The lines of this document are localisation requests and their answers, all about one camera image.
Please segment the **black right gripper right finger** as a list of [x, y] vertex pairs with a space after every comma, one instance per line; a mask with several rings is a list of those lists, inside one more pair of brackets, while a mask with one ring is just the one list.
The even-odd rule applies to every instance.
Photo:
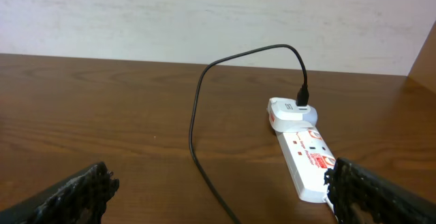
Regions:
[[324, 174], [338, 223], [435, 224], [435, 204], [360, 165], [338, 158]]

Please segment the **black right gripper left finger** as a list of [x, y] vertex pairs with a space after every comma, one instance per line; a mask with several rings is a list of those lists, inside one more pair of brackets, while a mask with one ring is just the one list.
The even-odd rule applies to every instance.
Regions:
[[101, 224], [107, 203], [119, 189], [101, 161], [1, 211], [3, 224]]

